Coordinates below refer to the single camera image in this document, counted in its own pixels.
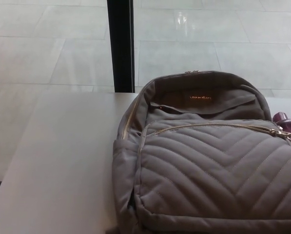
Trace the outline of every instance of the gold zipper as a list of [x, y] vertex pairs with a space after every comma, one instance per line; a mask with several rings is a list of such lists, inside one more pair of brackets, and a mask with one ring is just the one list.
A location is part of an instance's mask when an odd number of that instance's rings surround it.
[[274, 137], [287, 138], [291, 140], [291, 133], [288, 133], [288, 132], [281, 132], [279, 130], [271, 129], [271, 128], [267, 128], [263, 126], [248, 125], [248, 124], [229, 124], [229, 123], [201, 123], [201, 124], [181, 125], [181, 126], [176, 126], [176, 127], [164, 128], [164, 129], [156, 131], [154, 134], [158, 135], [168, 130], [175, 130], [179, 128], [189, 128], [189, 127], [199, 127], [199, 126], [229, 126], [229, 127], [235, 127], [235, 128], [245, 128], [245, 129], [253, 130], [256, 132], [266, 133]]
[[199, 70], [195, 70], [195, 71], [187, 71], [185, 72], [184, 74], [188, 74], [188, 73], [199, 73], [200, 71]]
[[131, 123], [132, 117], [135, 115], [136, 105], [139, 103], [139, 99], [140, 98], [138, 97], [138, 99], [136, 100], [136, 102], [134, 104], [134, 107], [133, 107], [133, 109], [132, 109], [132, 111], [131, 111], [131, 113], [130, 113], [130, 115], [128, 117], [127, 123], [126, 123], [126, 125], [124, 127], [124, 130], [123, 130], [123, 133], [122, 133], [122, 139], [126, 139], [127, 138], [128, 128], [130, 127], [130, 123]]

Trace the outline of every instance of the black window frame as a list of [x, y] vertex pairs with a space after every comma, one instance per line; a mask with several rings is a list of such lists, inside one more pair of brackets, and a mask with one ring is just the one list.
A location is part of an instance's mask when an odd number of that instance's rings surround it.
[[107, 0], [116, 93], [135, 92], [133, 0]]

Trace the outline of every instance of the zipper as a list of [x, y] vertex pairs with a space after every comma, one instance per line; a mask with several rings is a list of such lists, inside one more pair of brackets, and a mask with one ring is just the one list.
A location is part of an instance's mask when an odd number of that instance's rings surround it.
[[[187, 71], [187, 72], [185, 72], [184, 74], [190, 74], [190, 73], [199, 73], [199, 72], [201, 72], [201, 71], [199, 71], [199, 70], [195, 70], [195, 71]], [[131, 111], [131, 113], [130, 113], [130, 115], [129, 115], [129, 117], [128, 117], [128, 120], [127, 120], [127, 122], [126, 122], [126, 124], [125, 124], [125, 127], [124, 127], [124, 129], [123, 129], [123, 131], [122, 131], [122, 139], [126, 139], [127, 138], [127, 135], [128, 135], [128, 129], [129, 129], [129, 127], [130, 127], [130, 124], [131, 124], [131, 121], [132, 121], [132, 119], [133, 119], [133, 117], [134, 117], [134, 115], [135, 115], [135, 112], [136, 112], [136, 107], [137, 107], [137, 105], [138, 105], [138, 103], [139, 103], [139, 101], [140, 101], [140, 99], [141, 99], [141, 97], [142, 97], [142, 95], [143, 95], [143, 93], [144, 93], [144, 90], [147, 88], [147, 86], [149, 86], [154, 80], [156, 80], [156, 79], [159, 79], [159, 78], [161, 78], [161, 77], [158, 77], [158, 78], [155, 78], [155, 79], [153, 79], [151, 82], [149, 82], [147, 85], [145, 85], [143, 88], [142, 88], [142, 90], [140, 91], [140, 93], [139, 93], [139, 95], [138, 95], [138, 98], [137, 98], [137, 100], [136, 100], [136, 102], [135, 102], [135, 104], [134, 104], [134, 106], [133, 106], [133, 109], [132, 109], [132, 111]]]
[[235, 128], [245, 128], [245, 129], [249, 129], [256, 132], [266, 133], [274, 137], [280, 137], [284, 139], [286, 138], [288, 140], [291, 140], [291, 133], [288, 133], [288, 132], [282, 132], [276, 129], [267, 128], [263, 126], [256, 126], [256, 125], [249, 125], [249, 124], [229, 124], [229, 123], [201, 123], [201, 124], [181, 125], [181, 126], [164, 128], [164, 129], [158, 130], [154, 133], [154, 135], [158, 135], [168, 130], [190, 128], [190, 127], [200, 127], [200, 126], [229, 126], [229, 127], [235, 127]]
[[200, 71], [199, 70], [195, 70], [195, 71], [187, 71], [185, 72], [184, 74], [189, 74], [189, 73], [199, 73]]

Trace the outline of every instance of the zipper pull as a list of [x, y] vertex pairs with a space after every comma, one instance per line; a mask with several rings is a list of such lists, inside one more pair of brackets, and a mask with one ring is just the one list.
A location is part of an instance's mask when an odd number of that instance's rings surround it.
[[287, 138], [288, 140], [291, 140], [291, 133], [288, 133], [288, 132], [282, 132], [282, 131], [278, 131], [278, 130], [275, 130], [275, 129], [271, 129], [270, 130], [270, 134], [272, 136], [281, 137], [281, 138]]

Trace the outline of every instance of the purple object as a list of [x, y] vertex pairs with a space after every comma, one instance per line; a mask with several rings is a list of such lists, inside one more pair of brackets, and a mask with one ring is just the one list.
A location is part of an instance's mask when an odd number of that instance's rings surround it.
[[283, 128], [284, 132], [291, 133], [291, 119], [288, 119], [287, 115], [283, 112], [279, 112], [273, 117], [273, 121]]

